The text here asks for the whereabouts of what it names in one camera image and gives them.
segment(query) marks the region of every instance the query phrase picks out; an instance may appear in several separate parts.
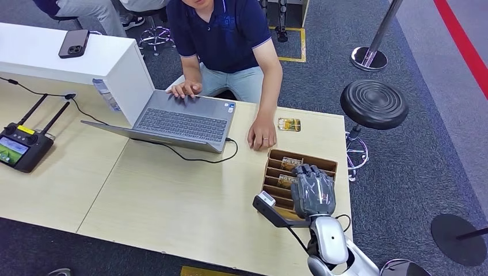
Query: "water bottle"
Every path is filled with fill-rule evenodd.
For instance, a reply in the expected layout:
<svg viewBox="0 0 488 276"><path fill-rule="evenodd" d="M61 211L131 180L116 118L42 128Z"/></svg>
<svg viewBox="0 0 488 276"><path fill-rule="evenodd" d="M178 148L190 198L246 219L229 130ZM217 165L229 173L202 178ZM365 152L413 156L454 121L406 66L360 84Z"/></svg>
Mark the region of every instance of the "water bottle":
<svg viewBox="0 0 488 276"><path fill-rule="evenodd" d="M120 107L115 101L112 96L112 93L108 91L107 86L104 83L103 79L93 79L93 86L97 89L97 91L102 95L107 105L112 109L112 111L120 111Z"/></svg>

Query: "light blue jeans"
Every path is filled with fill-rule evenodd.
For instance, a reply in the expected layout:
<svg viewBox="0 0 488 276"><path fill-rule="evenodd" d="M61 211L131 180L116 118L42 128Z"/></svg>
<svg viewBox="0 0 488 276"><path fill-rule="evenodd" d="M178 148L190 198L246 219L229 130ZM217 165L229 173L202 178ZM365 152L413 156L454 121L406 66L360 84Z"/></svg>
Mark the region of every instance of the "light blue jeans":
<svg viewBox="0 0 488 276"><path fill-rule="evenodd" d="M110 0L58 0L56 16L95 16L109 36L127 37L119 14Z"/></svg>
<svg viewBox="0 0 488 276"><path fill-rule="evenodd" d="M263 73L253 67L233 74L210 70L200 63L202 92L200 96L214 97L229 89L238 101L259 103L261 99Z"/></svg>

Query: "black phone case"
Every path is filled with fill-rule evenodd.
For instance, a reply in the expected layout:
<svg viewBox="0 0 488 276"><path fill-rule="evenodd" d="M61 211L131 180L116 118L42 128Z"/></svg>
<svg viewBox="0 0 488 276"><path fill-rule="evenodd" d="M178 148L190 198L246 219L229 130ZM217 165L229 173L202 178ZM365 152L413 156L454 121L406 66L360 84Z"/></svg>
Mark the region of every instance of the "black phone case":
<svg viewBox="0 0 488 276"><path fill-rule="evenodd" d="M85 53L89 35L88 30L69 30L59 50L59 57L68 59L82 56Z"/></svg>

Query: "black cable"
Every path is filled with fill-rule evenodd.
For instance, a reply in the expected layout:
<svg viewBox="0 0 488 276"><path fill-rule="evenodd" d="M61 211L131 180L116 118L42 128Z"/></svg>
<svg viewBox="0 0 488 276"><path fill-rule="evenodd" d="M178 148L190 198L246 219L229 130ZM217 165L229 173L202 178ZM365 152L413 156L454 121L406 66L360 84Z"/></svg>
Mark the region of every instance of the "black cable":
<svg viewBox="0 0 488 276"><path fill-rule="evenodd" d="M308 254L307 247L305 247L305 244L303 244L302 240L300 240L300 238L295 233L295 231L293 231L293 229L291 229L291 227L289 227L289 226L287 226L287 229L290 231L290 233L293 235L293 237L295 237L295 239L300 243L300 245L302 246L303 250L305 250L305 252Z"/></svg>
<svg viewBox="0 0 488 276"><path fill-rule="evenodd" d="M76 94L59 95L59 94L38 93L38 92L34 92L34 91L32 91L31 89L29 89L29 88L25 87L24 85L20 84L18 81L14 80L14 79L6 79L6 78L2 78L1 76L0 76L0 79L4 80L4 81L6 81L6 82L9 82L9 83L11 83L11 84L13 84L13 85L18 85L18 86L22 87L23 89L25 89L25 90L27 90L27 91L31 92L32 94L36 94L36 95L48 95L48 96L53 96L53 97L63 97L63 98L65 98L66 100L72 100L72 101L75 103L75 105L77 106L77 109L78 109L78 111L80 111L80 113L81 113L81 114L83 114L83 115L85 115L85 116L88 116L88 117L90 117L90 118L94 119L95 121L97 121L97 122L99 122L99 123L102 123L102 124L104 124L104 125L109 125L109 124L107 124L107 123L105 123L105 122L103 122L103 121L100 121L100 120L96 119L95 117L93 117L92 115L90 115L90 114L88 114L88 113L84 112L83 110L81 110L81 108L79 108L78 103L77 103L77 102L76 102L76 100L74 99L74 97L76 96Z"/></svg>
<svg viewBox="0 0 488 276"><path fill-rule="evenodd" d="M79 105L78 105L78 103L76 102L76 100L75 100L74 98L71 98L71 100L72 100L72 101L75 103L75 105L77 106L78 111L79 111L81 114L83 114L83 115L85 115L85 116L88 116L88 117L90 117L90 118L94 119L95 121L97 121L97 122L99 122L99 123L101 123L101 124L104 124L104 125L109 125L109 124L107 124L106 122L100 121L99 119L97 119L97 118L93 117L92 115L90 115L90 114L88 114L88 113L84 112L83 110L81 110L81 108L79 108Z"/></svg>
<svg viewBox="0 0 488 276"><path fill-rule="evenodd" d="M31 92L32 94L36 94L36 95L40 95L40 96L46 94L48 96L53 96L53 97L64 97L65 96L65 95L58 95L58 94L47 94L47 93L34 92L31 89L29 89L29 88L25 87L24 85L20 84L18 81L14 80L14 79L6 79L6 78L2 78L1 76L0 76L0 79L3 79L4 81L9 82L10 84L18 85L18 86L22 87L23 89Z"/></svg>
<svg viewBox="0 0 488 276"><path fill-rule="evenodd" d="M178 155L183 160L186 160L186 161L202 161L202 162L207 162L207 163L210 163L210 164L217 164L217 163L221 163L221 162L227 161L227 160L233 158L237 154L237 151L239 150L239 147L237 146L237 142L236 141L234 141L231 138L226 138L226 141L234 142L234 144L235 144L235 152L234 152L234 154L232 154L232 156L227 157L227 158L222 159L222 160L210 161L210 160L205 160L205 159L190 159L190 158L186 158L183 155L181 155L179 152L177 152L174 148L172 148L172 147L170 147L170 146L168 146L166 144L161 144L161 143L156 143L156 142L150 142L150 141L145 141L145 140L140 140L140 139L133 139L133 140L142 141L142 142L146 142L146 143L150 143L150 144L155 144L155 145L164 145L168 149L172 150L176 155Z"/></svg>
<svg viewBox="0 0 488 276"><path fill-rule="evenodd" d="M350 216L348 216L347 214L342 214L342 215L340 215L340 216L337 216L335 219L337 220L337 219L339 219L340 217L347 217L347 218L349 219L349 224L348 224L348 226L346 227L346 229L344 229L344 232L346 232L346 231L349 229L350 225L351 225L351 219L350 219Z"/></svg>

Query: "man's right hand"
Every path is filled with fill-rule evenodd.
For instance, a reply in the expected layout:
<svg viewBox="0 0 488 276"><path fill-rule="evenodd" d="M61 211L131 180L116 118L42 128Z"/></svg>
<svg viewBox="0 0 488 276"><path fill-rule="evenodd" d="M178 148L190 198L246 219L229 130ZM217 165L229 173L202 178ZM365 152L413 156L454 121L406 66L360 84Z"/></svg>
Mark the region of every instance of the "man's right hand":
<svg viewBox="0 0 488 276"><path fill-rule="evenodd" d="M179 85L173 85L171 90L168 90L166 93L173 95L178 98L185 98L185 95L188 95L192 98L195 97L196 94L200 93L202 89L202 85L199 82L194 82L192 80L185 80L184 82L180 83Z"/></svg>

